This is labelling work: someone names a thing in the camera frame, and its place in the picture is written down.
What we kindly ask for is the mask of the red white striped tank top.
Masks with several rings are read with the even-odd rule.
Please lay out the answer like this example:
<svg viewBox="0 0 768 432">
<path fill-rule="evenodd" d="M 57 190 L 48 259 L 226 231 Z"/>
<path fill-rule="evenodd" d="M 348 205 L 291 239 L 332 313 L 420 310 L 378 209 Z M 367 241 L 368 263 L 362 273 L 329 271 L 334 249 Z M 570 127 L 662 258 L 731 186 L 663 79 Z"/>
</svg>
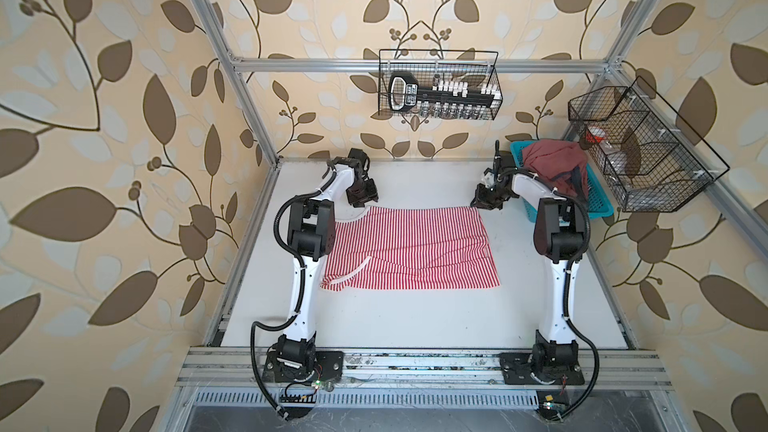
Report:
<svg viewBox="0 0 768 432">
<path fill-rule="evenodd" d="M 490 289 L 500 285 L 489 236 L 471 207 L 372 207 L 336 225 L 321 287 Z"/>
</svg>

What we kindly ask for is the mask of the maroon tank top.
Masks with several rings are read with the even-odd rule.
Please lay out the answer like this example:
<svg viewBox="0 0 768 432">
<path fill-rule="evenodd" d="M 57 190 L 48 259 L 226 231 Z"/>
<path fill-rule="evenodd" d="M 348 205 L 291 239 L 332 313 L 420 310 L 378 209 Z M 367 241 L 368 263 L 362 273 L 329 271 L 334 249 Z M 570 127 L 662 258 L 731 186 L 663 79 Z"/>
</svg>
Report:
<svg viewBox="0 0 768 432">
<path fill-rule="evenodd" d="M 522 149 L 523 167 L 537 173 L 558 192 L 586 203 L 588 159 L 575 142 L 542 139 Z"/>
</svg>

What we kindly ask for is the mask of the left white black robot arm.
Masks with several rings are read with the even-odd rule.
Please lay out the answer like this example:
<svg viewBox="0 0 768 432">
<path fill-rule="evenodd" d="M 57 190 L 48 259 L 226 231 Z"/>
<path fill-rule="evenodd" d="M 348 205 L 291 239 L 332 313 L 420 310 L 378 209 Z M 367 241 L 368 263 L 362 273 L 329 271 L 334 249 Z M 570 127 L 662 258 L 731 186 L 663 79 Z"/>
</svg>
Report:
<svg viewBox="0 0 768 432">
<path fill-rule="evenodd" d="M 277 211 L 272 231 L 277 245 L 292 257 L 292 308 L 283 323 L 268 325 L 256 321 L 251 330 L 280 334 L 266 361 L 278 382 L 322 378 L 313 295 L 334 248 L 336 203 L 345 198 L 350 206 L 362 208 L 378 200 L 369 168 L 368 155 L 352 148 L 347 156 L 327 162 L 323 182 L 314 191 L 295 195 Z"/>
</svg>

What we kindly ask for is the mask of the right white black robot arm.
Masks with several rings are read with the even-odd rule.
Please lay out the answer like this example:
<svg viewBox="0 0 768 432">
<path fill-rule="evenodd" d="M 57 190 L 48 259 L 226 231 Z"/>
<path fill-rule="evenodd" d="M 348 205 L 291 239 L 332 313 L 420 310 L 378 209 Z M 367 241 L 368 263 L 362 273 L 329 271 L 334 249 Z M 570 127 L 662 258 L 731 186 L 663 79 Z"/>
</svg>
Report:
<svg viewBox="0 0 768 432">
<path fill-rule="evenodd" d="M 502 209 L 512 198 L 536 208 L 533 245 L 545 259 L 544 315 L 524 370 L 540 383 L 551 383 L 558 373 L 576 370 L 578 342 L 586 340 L 572 315 L 579 263 L 591 238 L 588 211 L 582 200 L 518 167 L 512 156 L 497 152 L 470 205 Z"/>
</svg>

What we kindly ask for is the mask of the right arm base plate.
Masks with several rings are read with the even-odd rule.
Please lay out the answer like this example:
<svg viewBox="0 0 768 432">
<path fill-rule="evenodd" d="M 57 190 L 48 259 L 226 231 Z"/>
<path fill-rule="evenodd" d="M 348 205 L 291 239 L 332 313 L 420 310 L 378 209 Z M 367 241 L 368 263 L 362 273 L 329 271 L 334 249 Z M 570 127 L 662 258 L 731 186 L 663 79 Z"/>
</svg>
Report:
<svg viewBox="0 0 768 432">
<path fill-rule="evenodd" d="M 506 385 L 554 387 L 586 383 L 578 357 L 571 353 L 505 352 L 499 355 L 499 363 Z"/>
</svg>

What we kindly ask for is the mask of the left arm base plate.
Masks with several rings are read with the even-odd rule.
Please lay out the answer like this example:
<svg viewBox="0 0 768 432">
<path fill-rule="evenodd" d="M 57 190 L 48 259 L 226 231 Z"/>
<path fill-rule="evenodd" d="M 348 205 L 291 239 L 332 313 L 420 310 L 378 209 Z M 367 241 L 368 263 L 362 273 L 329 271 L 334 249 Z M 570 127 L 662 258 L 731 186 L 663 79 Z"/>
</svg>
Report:
<svg viewBox="0 0 768 432">
<path fill-rule="evenodd" d="M 265 381 L 275 383 L 337 382 L 343 374 L 342 351 L 314 351 L 301 359 L 286 358 L 269 351 L 265 365 Z"/>
</svg>

